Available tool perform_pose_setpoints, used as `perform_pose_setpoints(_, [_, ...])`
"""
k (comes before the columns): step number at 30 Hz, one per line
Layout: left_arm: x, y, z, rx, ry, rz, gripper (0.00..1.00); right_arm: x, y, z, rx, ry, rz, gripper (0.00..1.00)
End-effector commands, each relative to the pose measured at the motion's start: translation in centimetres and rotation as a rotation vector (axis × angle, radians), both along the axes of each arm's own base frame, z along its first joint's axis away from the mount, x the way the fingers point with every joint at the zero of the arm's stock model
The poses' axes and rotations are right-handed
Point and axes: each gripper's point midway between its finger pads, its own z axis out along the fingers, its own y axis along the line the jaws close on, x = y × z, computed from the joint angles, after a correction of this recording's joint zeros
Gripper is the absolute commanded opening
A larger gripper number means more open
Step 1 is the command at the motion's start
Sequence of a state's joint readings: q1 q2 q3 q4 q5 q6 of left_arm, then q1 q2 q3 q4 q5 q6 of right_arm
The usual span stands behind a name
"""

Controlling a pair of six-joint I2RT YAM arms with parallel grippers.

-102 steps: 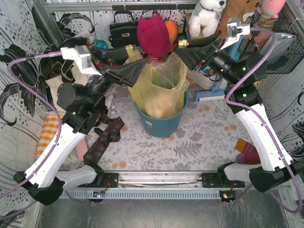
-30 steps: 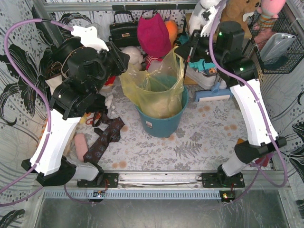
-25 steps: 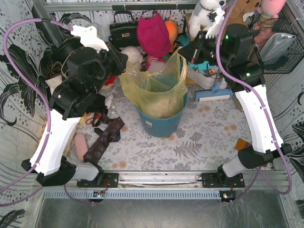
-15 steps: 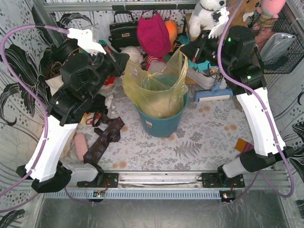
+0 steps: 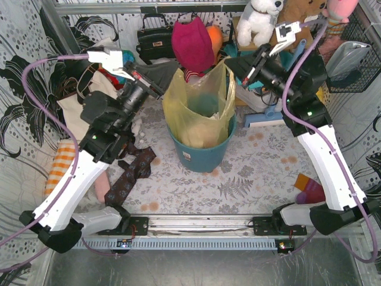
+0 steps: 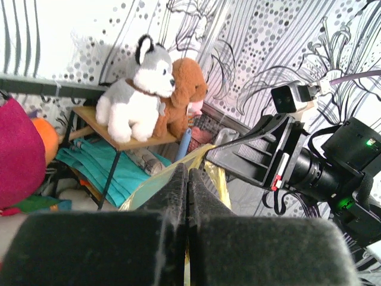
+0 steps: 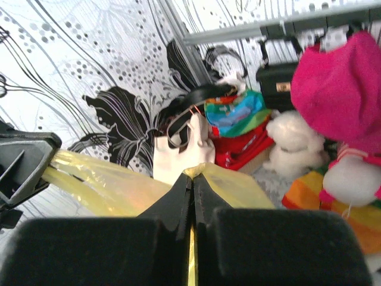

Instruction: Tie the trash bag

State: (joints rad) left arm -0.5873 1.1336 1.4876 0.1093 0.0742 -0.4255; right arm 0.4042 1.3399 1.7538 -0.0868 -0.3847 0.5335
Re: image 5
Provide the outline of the yellow trash bag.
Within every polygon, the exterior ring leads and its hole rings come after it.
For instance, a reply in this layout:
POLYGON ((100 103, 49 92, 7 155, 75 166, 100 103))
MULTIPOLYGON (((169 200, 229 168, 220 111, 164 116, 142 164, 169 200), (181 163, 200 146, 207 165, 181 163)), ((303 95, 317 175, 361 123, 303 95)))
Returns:
POLYGON ((224 60, 193 85, 177 69, 163 97, 165 120, 175 139, 192 148, 224 142, 235 113, 235 91, 234 74, 224 60))

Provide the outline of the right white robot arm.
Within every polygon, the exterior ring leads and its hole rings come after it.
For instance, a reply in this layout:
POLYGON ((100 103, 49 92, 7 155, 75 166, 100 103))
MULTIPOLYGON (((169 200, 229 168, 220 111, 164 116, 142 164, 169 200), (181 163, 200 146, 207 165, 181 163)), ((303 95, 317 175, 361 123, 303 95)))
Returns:
POLYGON ((322 184, 325 201, 286 204, 273 210, 278 232, 292 226, 313 226, 329 235, 378 211, 377 200, 367 198, 357 185, 339 149, 332 120, 318 99, 318 88, 327 78, 323 59, 312 52, 297 71, 287 91, 283 119, 306 150, 322 184))

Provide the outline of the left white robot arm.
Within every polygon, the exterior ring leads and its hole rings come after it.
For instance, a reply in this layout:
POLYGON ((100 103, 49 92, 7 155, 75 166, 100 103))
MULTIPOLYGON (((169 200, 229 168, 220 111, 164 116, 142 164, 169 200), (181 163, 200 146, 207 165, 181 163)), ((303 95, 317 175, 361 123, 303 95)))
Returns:
POLYGON ((175 60, 148 66, 128 62, 122 70, 129 79, 117 98, 93 91, 84 99, 80 118, 89 129, 79 144, 78 158, 38 208, 20 215, 20 222, 30 225, 44 245, 65 253, 84 236, 130 228, 130 213, 116 202, 90 213, 75 213, 75 209, 132 138, 131 122, 145 100, 164 95, 178 66, 175 60))

